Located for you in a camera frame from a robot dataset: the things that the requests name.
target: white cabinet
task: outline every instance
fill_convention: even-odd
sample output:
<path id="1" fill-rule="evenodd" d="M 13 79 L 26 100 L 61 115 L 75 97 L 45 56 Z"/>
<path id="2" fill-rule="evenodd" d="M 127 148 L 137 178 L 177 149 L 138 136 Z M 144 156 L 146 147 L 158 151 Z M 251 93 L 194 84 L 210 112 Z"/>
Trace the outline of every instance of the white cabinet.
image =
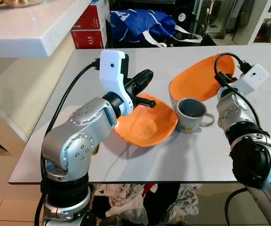
<path id="1" fill-rule="evenodd" d="M 46 0 L 24 8 L 0 6 L 0 58 L 49 57 L 91 0 Z"/>
<path id="2" fill-rule="evenodd" d="M 271 44 L 271 0 L 255 0 L 248 24 L 233 38 L 237 45 Z"/>

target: clothing pile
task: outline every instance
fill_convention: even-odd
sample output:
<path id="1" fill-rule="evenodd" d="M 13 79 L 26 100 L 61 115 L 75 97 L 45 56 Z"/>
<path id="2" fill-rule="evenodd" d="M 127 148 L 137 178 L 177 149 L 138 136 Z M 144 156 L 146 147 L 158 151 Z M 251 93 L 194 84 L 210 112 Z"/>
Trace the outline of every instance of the clothing pile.
<path id="1" fill-rule="evenodd" d="M 200 184 L 93 185 L 92 212 L 99 218 L 119 215 L 135 224 L 177 223 L 198 214 Z"/>

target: white countertop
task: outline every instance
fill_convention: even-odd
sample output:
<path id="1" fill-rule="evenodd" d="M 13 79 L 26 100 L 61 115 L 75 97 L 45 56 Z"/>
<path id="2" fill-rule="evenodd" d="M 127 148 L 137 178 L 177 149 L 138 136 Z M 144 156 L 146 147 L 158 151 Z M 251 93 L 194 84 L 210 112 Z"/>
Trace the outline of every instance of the white countertop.
<path id="1" fill-rule="evenodd" d="M 59 80 L 27 146 L 18 161 L 10 183 L 38 183 L 40 147 L 44 132 L 64 91 L 76 74 L 99 57 L 101 50 L 75 50 Z M 261 64 L 271 75 L 271 46 L 218 46 L 183 48 L 122 49 L 129 55 L 129 77 L 143 69 L 151 69 L 154 77 L 144 92 L 171 105 L 170 81 L 191 65 L 211 55 L 232 52 L 251 64 Z M 68 118 L 73 109 L 92 98 L 102 96 L 98 72 L 91 69 L 80 78 L 68 96 L 58 123 Z M 258 90 L 248 96 L 257 110 L 264 130 L 271 135 L 271 76 Z M 218 118 L 217 99 L 204 102 L 209 113 Z M 92 157 L 90 182 L 234 182 L 230 146 L 223 131 L 214 123 L 201 132 L 174 132 L 166 141 L 147 148 L 128 145 L 114 132 L 100 144 Z"/>
<path id="2" fill-rule="evenodd" d="M 46 0 L 25 8 L 0 6 L 0 58 L 48 57 L 91 0 Z"/>

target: black cable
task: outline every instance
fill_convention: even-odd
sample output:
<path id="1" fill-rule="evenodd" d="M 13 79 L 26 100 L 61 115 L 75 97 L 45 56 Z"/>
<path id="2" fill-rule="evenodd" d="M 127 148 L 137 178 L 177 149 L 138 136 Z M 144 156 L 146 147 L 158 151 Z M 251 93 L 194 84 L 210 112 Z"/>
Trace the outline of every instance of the black cable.
<path id="1" fill-rule="evenodd" d="M 69 95 L 71 89 L 73 88 L 73 86 L 75 85 L 75 83 L 78 81 L 78 79 L 88 70 L 90 69 L 91 67 L 95 67 L 96 69 L 99 69 L 99 65 L 100 65 L 100 59 L 97 59 L 96 61 L 92 62 L 91 64 L 89 64 L 88 66 L 86 66 L 85 68 L 82 69 L 82 71 L 80 71 L 77 76 L 74 78 L 74 80 L 70 83 L 68 89 L 66 90 L 66 92 L 64 93 L 64 95 L 62 96 L 59 104 L 58 104 L 58 107 L 52 117 L 52 120 L 46 130 L 46 133 L 45 133 L 45 136 L 48 134 L 48 132 L 51 131 L 51 129 L 53 128 L 54 126 L 54 123 L 60 113 L 60 110 L 62 108 L 62 106 L 64 105 L 64 102 L 67 98 L 67 96 Z M 40 154 L 40 171 L 41 171 L 41 177 L 42 177 L 42 180 L 43 181 L 46 181 L 47 179 L 47 172 L 46 172 L 46 159 L 42 156 L 42 154 Z M 46 198 L 46 195 L 47 194 L 42 194 L 41 195 L 41 198 L 40 198 L 40 201 L 37 205 L 37 208 L 36 208 L 36 213 L 35 213 L 35 219 L 34 219 L 34 226 L 39 226 L 39 219 L 40 219 L 40 211 L 41 211 L 41 207 L 43 205 L 43 202 Z"/>
<path id="2" fill-rule="evenodd" d="M 40 201 L 37 205 L 36 212 L 35 212 L 34 226 L 40 225 L 40 211 L 41 211 L 41 207 L 43 205 L 45 198 L 46 198 L 46 194 L 41 194 L 41 198 L 40 198 Z"/>
<path id="3" fill-rule="evenodd" d="M 248 71 L 250 70 L 250 68 L 252 68 L 252 66 L 251 66 L 250 64 L 248 64 L 247 62 L 244 62 L 244 61 L 240 60 L 240 58 L 239 58 L 237 55 L 235 55 L 235 54 L 233 54 L 233 53 L 228 53 L 228 52 L 227 52 L 227 53 L 222 53 L 222 54 L 220 54 L 220 55 L 216 58 L 215 63 L 214 63 L 214 71 L 215 71 L 215 75 L 219 75 L 219 74 L 220 74 L 220 73 L 218 72 L 218 70 L 217 70 L 218 60 L 219 60 L 221 57 L 225 56 L 225 55 L 229 55 L 229 56 L 234 57 L 234 58 L 238 61 L 239 65 L 240 65 L 240 70 L 241 70 L 243 73 L 248 72 Z M 252 113 L 253 113 L 253 115 L 254 115 L 254 118 L 255 118 L 255 121 L 256 121 L 257 126 L 259 127 L 259 129 L 262 130 L 261 125 L 260 125 L 259 116 L 258 116 L 258 114 L 257 114 L 257 112 L 256 112 L 256 110 L 255 110 L 255 108 L 254 108 L 254 107 L 252 106 L 252 104 L 249 102 L 249 100 L 247 100 L 247 99 L 245 98 L 245 96 L 242 95 L 237 89 L 231 87 L 227 82 L 225 82 L 224 85 L 225 85 L 230 91 L 234 92 L 234 93 L 237 94 L 241 99 L 243 99 L 243 101 L 244 101 L 244 102 L 248 105 L 248 107 L 251 109 L 251 111 L 252 111 Z"/>
<path id="4" fill-rule="evenodd" d="M 233 53 L 228 53 L 228 52 L 222 53 L 222 54 L 220 54 L 220 55 L 216 58 L 216 60 L 215 60 L 215 64 L 214 64 L 214 71 L 215 71 L 215 74 L 218 74 L 218 71 L 217 71 L 217 65 L 218 65 L 219 59 L 220 59 L 221 57 L 225 56 L 225 55 L 232 56 L 233 58 L 235 58 L 235 59 L 238 61 L 238 63 L 239 63 L 240 65 L 243 63 L 242 60 L 240 60 L 240 58 L 239 58 L 237 55 L 233 54 Z"/>
<path id="5" fill-rule="evenodd" d="M 229 197 L 226 199 L 225 201 L 225 205 L 224 205 L 224 215 L 225 215 L 225 220 L 226 220 L 226 223 L 228 224 L 228 226 L 232 226 L 231 225 L 231 222 L 230 222 L 230 217 L 229 217 L 229 204 L 230 204 L 230 201 L 231 199 L 238 195 L 239 193 L 242 193 L 242 192 L 246 192 L 247 191 L 247 188 L 244 187 L 244 188 L 241 188 L 239 190 L 236 190 L 234 192 L 232 192 Z"/>

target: gray mug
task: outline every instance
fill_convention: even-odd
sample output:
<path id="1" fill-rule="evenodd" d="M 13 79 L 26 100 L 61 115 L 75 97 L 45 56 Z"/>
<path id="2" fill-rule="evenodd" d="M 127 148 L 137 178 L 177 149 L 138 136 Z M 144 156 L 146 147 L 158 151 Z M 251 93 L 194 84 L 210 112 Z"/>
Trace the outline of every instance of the gray mug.
<path id="1" fill-rule="evenodd" d="M 177 129 L 184 133 L 193 133 L 199 127 L 208 127 L 213 125 L 215 117 L 207 113 L 207 107 L 199 100 L 185 98 L 176 105 L 178 115 Z M 211 122 L 202 122 L 203 117 L 209 117 Z"/>

